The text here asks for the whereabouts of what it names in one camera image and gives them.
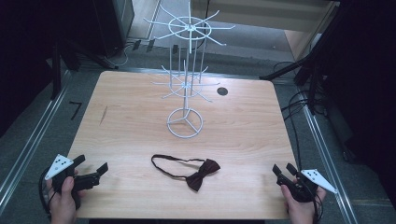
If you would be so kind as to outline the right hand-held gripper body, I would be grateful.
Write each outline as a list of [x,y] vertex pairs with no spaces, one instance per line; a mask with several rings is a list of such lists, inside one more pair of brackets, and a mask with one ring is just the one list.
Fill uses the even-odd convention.
[[277,177],[279,186],[285,185],[290,190],[292,197],[299,203],[309,203],[314,200],[318,187],[322,187],[334,194],[338,190],[316,169],[302,170],[295,175],[297,181],[293,182],[282,174]]

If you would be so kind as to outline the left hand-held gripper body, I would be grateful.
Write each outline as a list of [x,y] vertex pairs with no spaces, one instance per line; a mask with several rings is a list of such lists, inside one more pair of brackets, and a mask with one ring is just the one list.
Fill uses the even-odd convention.
[[78,193],[84,189],[92,189],[94,186],[98,186],[101,176],[97,174],[96,171],[87,175],[75,175],[77,166],[74,166],[73,163],[73,160],[58,154],[47,171],[45,179],[51,179],[53,190],[60,193],[64,180],[68,176],[72,176],[75,179],[72,197],[75,201],[76,208],[79,209],[81,206],[81,199]]

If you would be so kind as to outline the dark maroon bow tie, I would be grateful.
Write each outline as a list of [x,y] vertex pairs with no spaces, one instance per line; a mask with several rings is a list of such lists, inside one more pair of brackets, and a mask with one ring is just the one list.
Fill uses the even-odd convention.
[[[156,163],[155,163],[155,159],[165,159],[165,160],[169,160],[169,161],[184,161],[184,162],[189,162],[189,161],[201,161],[202,165],[199,167],[198,171],[195,172],[192,175],[189,176],[185,176],[185,175],[172,175],[168,172],[166,172],[164,169],[162,169],[161,167],[159,167]],[[189,160],[183,160],[180,158],[175,158],[173,156],[169,156],[169,155],[163,155],[163,154],[154,154],[151,157],[151,163],[153,164],[153,166],[158,169],[160,172],[162,172],[165,175],[168,175],[172,178],[184,178],[187,186],[198,192],[199,189],[201,188],[202,184],[203,184],[203,180],[207,175],[211,175],[213,173],[215,173],[216,171],[218,171],[220,169],[219,164],[216,161],[210,160],[210,159],[189,159]]]

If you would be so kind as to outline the white wire display rack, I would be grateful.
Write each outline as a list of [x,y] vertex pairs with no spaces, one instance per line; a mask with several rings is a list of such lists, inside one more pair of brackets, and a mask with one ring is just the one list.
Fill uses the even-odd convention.
[[[182,100],[182,106],[172,111],[166,121],[168,131],[179,138],[188,139],[198,135],[204,127],[202,115],[190,106],[190,99],[200,97],[211,103],[211,100],[203,94],[204,87],[218,86],[218,82],[205,83],[203,77],[208,67],[204,66],[206,42],[211,41],[219,46],[220,43],[212,33],[218,30],[232,30],[231,27],[212,26],[209,21],[219,14],[216,11],[213,15],[204,19],[194,17],[191,12],[191,1],[188,1],[188,14],[186,16],[176,16],[166,10],[163,6],[160,9],[170,16],[166,22],[146,20],[152,25],[163,26],[167,29],[166,35],[155,37],[155,40],[169,38],[169,66],[162,70],[168,75],[165,82],[154,82],[154,85],[165,86],[169,92],[163,96],[178,97]],[[177,54],[172,53],[173,45],[178,45]]]

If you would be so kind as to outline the person's right hand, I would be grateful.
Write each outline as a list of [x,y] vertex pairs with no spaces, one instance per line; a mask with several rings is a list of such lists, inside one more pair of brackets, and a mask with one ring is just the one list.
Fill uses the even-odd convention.
[[291,224],[317,224],[321,203],[326,197],[326,190],[318,187],[316,201],[314,203],[299,203],[291,195],[287,186],[280,187],[285,198],[285,206],[290,217]]

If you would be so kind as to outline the person's left hand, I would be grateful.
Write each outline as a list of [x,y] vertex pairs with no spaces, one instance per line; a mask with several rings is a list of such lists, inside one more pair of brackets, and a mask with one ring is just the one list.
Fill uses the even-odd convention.
[[46,185],[51,197],[49,202],[50,224],[75,224],[78,214],[72,197],[75,179],[72,176],[68,176],[63,182],[60,193],[51,188],[51,179],[46,181]]

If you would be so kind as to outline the black metal stand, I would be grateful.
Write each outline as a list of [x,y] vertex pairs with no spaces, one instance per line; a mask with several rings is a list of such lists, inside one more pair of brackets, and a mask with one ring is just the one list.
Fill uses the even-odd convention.
[[52,47],[52,61],[51,61],[52,95],[50,97],[51,100],[54,100],[60,94],[61,91],[61,87],[62,87],[61,60],[64,60],[64,63],[68,68],[77,71],[80,67],[80,62],[77,57],[78,53],[83,54],[84,56],[88,57],[90,60],[94,61],[95,63],[99,64],[100,66],[106,69],[114,70],[119,68],[117,65],[111,65],[110,63],[106,63],[104,60],[100,59],[91,51],[83,48],[75,41],[64,38],[57,39]]
[[335,12],[334,18],[330,21],[330,24],[325,29],[317,44],[312,50],[301,60],[292,63],[270,75],[260,76],[260,80],[272,81],[275,78],[281,77],[290,71],[294,71],[299,68],[298,73],[294,77],[294,83],[297,86],[303,86],[307,80],[310,80],[308,90],[308,109],[314,114],[315,113],[315,94],[318,85],[318,76],[320,68],[320,60],[324,57],[325,49],[328,48],[332,42],[333,33],[336,31],[339,23],[346,14],[345,6],[340,4]]

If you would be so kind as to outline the dark cabinet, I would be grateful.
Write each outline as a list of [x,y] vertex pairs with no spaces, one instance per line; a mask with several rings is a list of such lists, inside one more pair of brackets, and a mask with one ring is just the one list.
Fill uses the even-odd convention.
[[110,56],[124,48],[134,20],[132,0],[92,0],[99,28],[100,53]]

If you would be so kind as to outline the metal floor rail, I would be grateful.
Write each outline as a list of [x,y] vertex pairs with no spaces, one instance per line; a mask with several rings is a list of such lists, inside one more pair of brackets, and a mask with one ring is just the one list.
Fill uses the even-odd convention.
[[324,139],[324,135],[319,128],[318,121],[307,106],[304,108],[304,116],[307,120],[311,133],[313,134],[313,138],[318,149],[318,154],[321,157],[327,177],[330,183],[333,184],[333,186],[337,189],[334,197],[337,201],[343,220],[346,224],[359,224],[351,201],[347,195],[345,186],[342,183],[340,175],[333,162],[328,145]]
[[72,79],[73,73],[66,70],[56,97],[51,100],[52,85],[46,87],[0,137],[0,214],[7,207],[35,155]]

